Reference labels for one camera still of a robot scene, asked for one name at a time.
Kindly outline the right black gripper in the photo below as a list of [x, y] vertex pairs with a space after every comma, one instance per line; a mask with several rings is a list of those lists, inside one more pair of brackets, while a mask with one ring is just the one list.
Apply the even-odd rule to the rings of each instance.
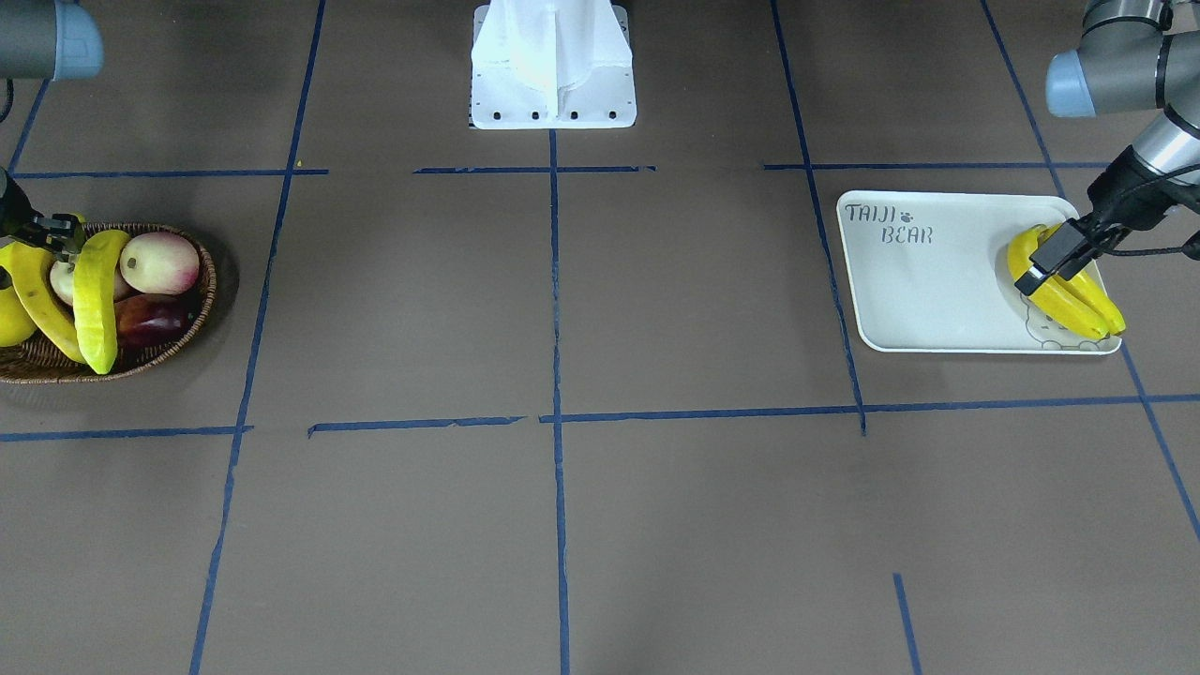
[[74, 263], [86, 241], [84, 223], [78, 214], [52, 214], [43, 217], [31, 205], [24, 189], [1, 171], [1, 235], [28, 247], [47, 249], [56, 261]]

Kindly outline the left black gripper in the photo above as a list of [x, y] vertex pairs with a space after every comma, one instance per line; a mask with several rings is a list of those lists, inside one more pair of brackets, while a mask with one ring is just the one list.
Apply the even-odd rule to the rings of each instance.
[[1175, 207], [1196, 211], [1196, 154], [1165, 159], [1156, 165], [1128, 145], [1088, 185], [1091, 213], [1066, 219], [1057, 226], [1038, 225], [1024, 231], [1015, 244], [1028, 244], [1028, 252], [1016, 252], [1014, 286], [1022, 295], [1033, 295], [1050, 280], [1072, 280], [1093, 259], [1093, 247], [1117, 247], [1132, 232], [1147, 232]]

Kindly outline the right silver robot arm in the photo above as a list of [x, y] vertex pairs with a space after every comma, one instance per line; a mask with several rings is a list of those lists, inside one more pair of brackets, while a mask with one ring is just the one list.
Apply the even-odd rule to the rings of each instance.
[[[1, 2], [2, 120], [11, 113], [16, 80], [89, 80], [103, 62], [98, 25], [79, 4]], [[1, 184], [4, 238], [46, 249], [62, 262], [79, 255], [85, 240], [80, 217], [38, 211], [8, 171]]]

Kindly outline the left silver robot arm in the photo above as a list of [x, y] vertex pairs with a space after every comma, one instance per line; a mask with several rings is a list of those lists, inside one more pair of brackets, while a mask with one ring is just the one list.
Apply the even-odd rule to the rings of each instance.
[[1196, 31], [1171, 31], [1170, 1], [1088, 1], [1076, 50], [1046, 68], [1046, 110], [1057, 118], [1156, 110], [1156, 119], [1088, 187], [1091, 210], [1016, 259], [1015, 288], [1033, 295], [1072, 280], [1122, 241], [1157, 227], [1174, 208], [1196, 211], [1199, 65]]

